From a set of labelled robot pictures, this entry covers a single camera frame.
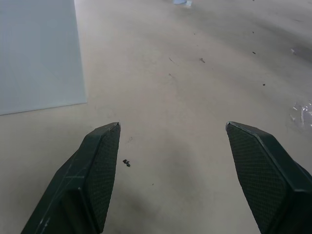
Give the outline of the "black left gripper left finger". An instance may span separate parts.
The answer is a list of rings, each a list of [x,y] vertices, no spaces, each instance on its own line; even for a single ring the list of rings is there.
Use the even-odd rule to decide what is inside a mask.
[[[21,234],[101,234],[114,187],[120,123],[98,127],[57,170]]]

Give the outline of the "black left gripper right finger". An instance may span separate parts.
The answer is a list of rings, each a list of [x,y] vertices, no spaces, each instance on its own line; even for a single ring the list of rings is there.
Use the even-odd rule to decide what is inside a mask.
[[[312,234],[312,175],[277,139],[226,124],[237,177],[261,234]]]

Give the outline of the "clear plastic wrapper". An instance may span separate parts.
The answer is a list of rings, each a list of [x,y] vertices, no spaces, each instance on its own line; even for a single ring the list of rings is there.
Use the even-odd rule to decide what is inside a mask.
[[[295,102],[291,109],[290,118],[302,128],[312,128],[312,100]]]

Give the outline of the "white flat board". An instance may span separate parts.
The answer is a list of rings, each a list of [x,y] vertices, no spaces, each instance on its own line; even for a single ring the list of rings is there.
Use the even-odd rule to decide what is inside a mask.
[[[0,115],[86,101],[74,0],[0,0]]]

